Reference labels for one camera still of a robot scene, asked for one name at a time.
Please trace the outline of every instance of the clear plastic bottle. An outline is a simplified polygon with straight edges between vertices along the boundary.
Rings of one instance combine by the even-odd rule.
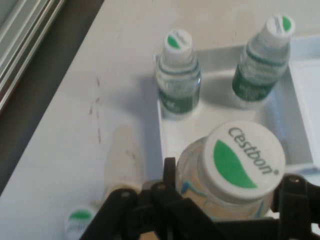
[[[263,217],[285,172],[281,144],[251,121],[229,121],[190,144],[176,169],[176,189],[213,220]]]
[[[288,67],[294,21],[285,15],[270,17],[247,43],[240,57],[232,89],[240,107],[259,105],[269,95]]]
[[[183,115],[197,106],[201,72],[187,31],[173,29],[166,35],[155,77],[161,103],[171,113]]]

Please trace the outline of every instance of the white tray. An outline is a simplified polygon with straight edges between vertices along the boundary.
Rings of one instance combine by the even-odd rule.
[[[316,102],[320,103],[320,94],[317,95],[320,81],[312,92],[310,86],[316,81],[316,71],[320,76],[320,36],[292,41],[290,68],[259,110],[239,109],[228,96],[243,47],[197,52],[202,72],[200,101],[189,116],[182,119],[168,117],[158,99],[162,156],[175,157],[177,161],[190,143],[208,135],[223,122],[251,120],[267,127],[280,140],[288,171],[319,166],[320,126],[317,122],[320,122],[320,113],[315,110],[318,107]],[[304,73],[309,67],[313,69],[313,79],[304,81]]]

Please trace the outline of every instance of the white bottle cap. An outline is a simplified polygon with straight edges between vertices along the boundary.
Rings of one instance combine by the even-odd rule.
[[[270,47],[280,48],[287,44],[296,30],[293,19],[283,14],[271,16],[261,31],[261,37]]]
[[[66,240],[79,240],[86,231],[98,210],[90,205],[77,206],[68,214],[64,221]]]
[[[173,65],[189,63],[192,52],[192,37],[187,31],[172,29],[165,36],[163,54],[167,63]]]
[[[278,186],[285,164],[283,148],[267,128],[252,121],[229,121],[208,136],[199,175],[219,199],[249,203]]]

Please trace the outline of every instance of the bottle cap top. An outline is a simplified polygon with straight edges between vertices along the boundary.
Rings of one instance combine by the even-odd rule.
[[[229,121],[207,137],[200,178],[218,198],[248,203],[271,193],[285,173],[285,154],[276,136],[252,121]]]
[[[188,63],[193,52],[192,37],[183,29],[172,29],[164,38],[164,57],[168,63]]]
[[[296,30],[294,20],[284,14],[271,16],[261,31],[261,37],[271,47],[280,48],[287,44]]]

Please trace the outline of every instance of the green label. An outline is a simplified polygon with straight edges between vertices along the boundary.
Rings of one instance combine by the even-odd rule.
[[[232,80],[232,89],[235,94],[241,99],[248,102],[261,101],[265,99],[275,83],[255,85],[246,80],[239,70],[239,66],[236,68],[234,78]]]
[[[92,214],[87,210],[78,210],[69,217],[69,220],[90,220]]]
[[[194,109],[200,96],[200,88],[196,90],[194,95],[186,97],[176,97],[166,94],[161,89],[159,90],[159,97],[163,105],[170,111],[176,114],[184,114]]]
[[[291,22],[286,16],[282,17],[282,25],[283,25],[283,29],[286,32],[288,32],[290,30],[290,28],[291,28]]]
[[[238,156],[221,140],[216,141],[213,160],[218,172],[229,183],[245,189],[257,188],[246,173]]]
[[[168,36],[168,44],[175,49],[180,49],[177,40],[171,35]]]

